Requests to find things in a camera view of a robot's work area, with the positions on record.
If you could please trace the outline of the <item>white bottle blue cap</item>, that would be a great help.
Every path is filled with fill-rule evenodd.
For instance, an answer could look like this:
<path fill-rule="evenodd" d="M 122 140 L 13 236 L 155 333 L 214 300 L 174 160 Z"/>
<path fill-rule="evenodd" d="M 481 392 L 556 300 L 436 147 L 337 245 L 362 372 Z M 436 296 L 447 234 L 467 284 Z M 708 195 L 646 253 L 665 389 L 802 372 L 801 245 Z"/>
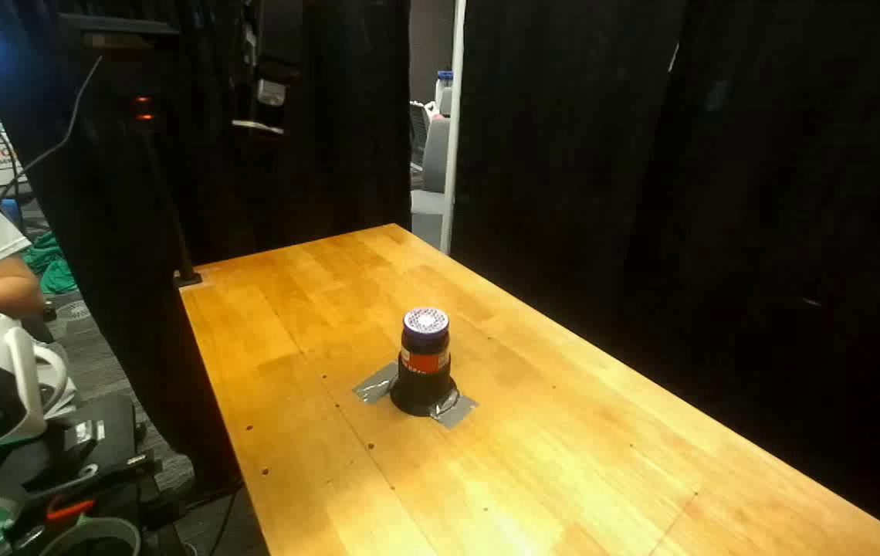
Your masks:
<path fill-rule="evenodd" d="M 454 72 L 439 67 L 436 72 L 436 109 L 441 116 L 452 116 L 452 104 L 454 104 Z"/>

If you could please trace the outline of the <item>black curtain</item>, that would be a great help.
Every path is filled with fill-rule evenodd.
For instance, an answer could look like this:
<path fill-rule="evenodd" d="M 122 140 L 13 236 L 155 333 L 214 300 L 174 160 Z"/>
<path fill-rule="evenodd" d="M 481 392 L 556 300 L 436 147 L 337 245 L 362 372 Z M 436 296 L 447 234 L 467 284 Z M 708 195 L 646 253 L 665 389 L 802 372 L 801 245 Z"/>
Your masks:
<path fill-rule="evenodd" d="M 192 261 L 398 223 L 410 0 L 0 0 L 0 116 L 163 438 L 236 475 L 122 67 L 160 17 Z M 880 517 L 880 0 L 469 0 L 454 249 Z"/>

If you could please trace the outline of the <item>black tripod stand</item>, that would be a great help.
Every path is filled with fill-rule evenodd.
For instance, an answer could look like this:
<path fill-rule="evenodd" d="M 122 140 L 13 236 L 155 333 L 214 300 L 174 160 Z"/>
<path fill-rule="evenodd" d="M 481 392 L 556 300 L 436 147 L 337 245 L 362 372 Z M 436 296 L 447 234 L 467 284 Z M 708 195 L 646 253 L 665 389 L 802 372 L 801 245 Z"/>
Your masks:
<path fill-rule="evenodd" d="M 167 116 L 160 109 L 163 90 L 152 72 L 152 62 L 163 54 L 163 45 L 178 38 L 178 30 L 160 17 L 125 17 L 95 12 L 63 12 L 82 43 L 92 53 L 104 53 L 122 67 L 122 97 L 127 104 L 127 126 L 132 141 L 141 147 L 141 162 L 155 189 L 157 212 L 167 223 L 167 236 L 174 249 L 174 284 L 197 284 L 181 220 L 169 192 L 167 156 L 160 153 L 167 140 Z"/>

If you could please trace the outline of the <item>grey duct tape strip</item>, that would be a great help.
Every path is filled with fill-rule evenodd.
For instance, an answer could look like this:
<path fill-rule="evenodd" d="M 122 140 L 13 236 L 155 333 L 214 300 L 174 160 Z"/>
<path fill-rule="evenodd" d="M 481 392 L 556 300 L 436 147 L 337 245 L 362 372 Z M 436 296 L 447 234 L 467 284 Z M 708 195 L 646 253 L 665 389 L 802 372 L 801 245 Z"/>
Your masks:
<path fill-rule="evenodd" d="M 354 382 L 352 394 L 365 405 L 378 405 L 395 389 L 395 382 L 398 382 L 398 364 L 382 364 L 378 372 Z M 469 417 L 473 406 L 476 401 L 469 394 L 452 389 L 441 401 L 427 406 L 427 417 L 441 425 L 458 425 L 460 419 Z"/>

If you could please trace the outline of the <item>white post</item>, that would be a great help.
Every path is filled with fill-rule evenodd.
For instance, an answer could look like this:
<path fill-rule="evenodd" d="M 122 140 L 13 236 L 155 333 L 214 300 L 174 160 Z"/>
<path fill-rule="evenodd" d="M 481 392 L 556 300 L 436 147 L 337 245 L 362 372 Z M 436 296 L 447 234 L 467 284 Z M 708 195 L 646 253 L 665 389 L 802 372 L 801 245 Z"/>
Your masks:
<path fill-rule="evenodd" d="M 452 253 L 454 234 L 454 205 L 458 205 L 458 156 L 460 156 L 460 91 L 463 91 L 463 43 L 467 43 L 467 7 L 469 0 L 454 0 L 454 41 L 452 41 L 452 122 L 447 122 L 447 160 L 444 160 L 444 223 L 441 223 L 441 249 Z"/>

